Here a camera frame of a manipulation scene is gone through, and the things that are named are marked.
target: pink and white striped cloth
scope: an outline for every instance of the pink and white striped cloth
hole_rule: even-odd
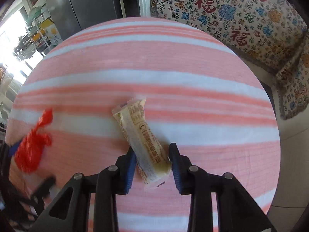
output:
[[[163,146],[207,172],[233,173],[267,212],[279,175],[275,115],[261,84],[226,46],[190,26],[153,18],[109,21],[83,30],[53,49],[18,94],[7,126],[14,144],[52,107],[53,137],[36,174],[52,173],[61,188],[76,172],[100,172],[126,153],[111,110],[147,96],[145,115]],[[173,176],[144,190],[136,172],[127,196],[117,196],[120,231],[186,231],[190,196]],[[93,203],[90,208],[92,227]],[[214,226],[217,216],[214,215]]]

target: table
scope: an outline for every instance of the table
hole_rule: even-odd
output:
[[[128,144],[111,110],[147,97],[146,120],[163,147],[208,173],[233,173],[267,212],[279,175],[276,118],[258,79],[210,35],[173,21],[127,18],[85,29],[54,48],[29,75],[16,97],[6,142],[20,140],[52,107],[38,171],[12,175],[27,189],[54,174],[61,188],[74,173],[100,172],[125,154]],[[117,196],[120,231],[186,231],[190,196],[180,196],[172,174],[143,189],[136,172],[127,196]],[[93,216],[93,203],[90,218]],[[217,216],[214,211],[214,226]]]

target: red plastic bag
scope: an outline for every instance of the red plastic bag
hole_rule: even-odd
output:
[[[35,128],[23,138],[15,153],[15,162],[21,171],[32,173],[38,169],[43,148],[44,146],[50,146],[52,144],[52,139],[49,134],[39,134],[37,130],[40,127],[50,124],[52,120],[53,110],[45,110],[43,115],[39,118]]]

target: stainless steel refrigerator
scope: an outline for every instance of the stainless steel refrigerator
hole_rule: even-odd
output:
[[[92,25],[122,18],[120,0],[46,0],[63,40]]]

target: snack bar wrapper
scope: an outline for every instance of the snack bar wrapper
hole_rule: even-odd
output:
[[[135,152],[138,171],[146,188],[160,185],[169,176],[171,162],[145,119],[146,99],[132,99],[112,110],[122,133]]]

